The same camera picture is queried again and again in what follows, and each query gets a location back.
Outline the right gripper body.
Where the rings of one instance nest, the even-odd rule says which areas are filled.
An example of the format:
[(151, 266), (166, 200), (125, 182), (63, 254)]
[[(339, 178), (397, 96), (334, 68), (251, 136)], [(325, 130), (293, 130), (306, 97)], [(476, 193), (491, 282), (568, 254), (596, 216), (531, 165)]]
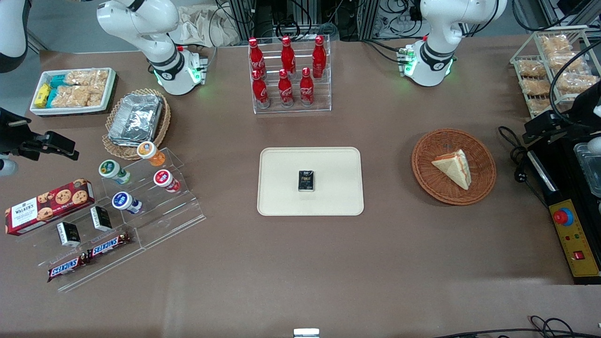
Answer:
[(31, 119), (3, 108), (0, 111), (0, 152), (6, 155), (36, 158), (36, 152), (21, 148), (23, 143), (36, 138), (37, 134), (29, 128)]

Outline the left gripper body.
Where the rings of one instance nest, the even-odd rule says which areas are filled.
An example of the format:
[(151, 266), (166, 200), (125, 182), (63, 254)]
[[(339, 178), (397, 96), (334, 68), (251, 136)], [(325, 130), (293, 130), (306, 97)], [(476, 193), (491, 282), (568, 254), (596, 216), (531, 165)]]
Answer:
[(599, 128), (601, 126), (600, 85), (601, 82), (599, 81), (575, 98), (570, 109), (571, 122), (583, 124), (590, 128)]

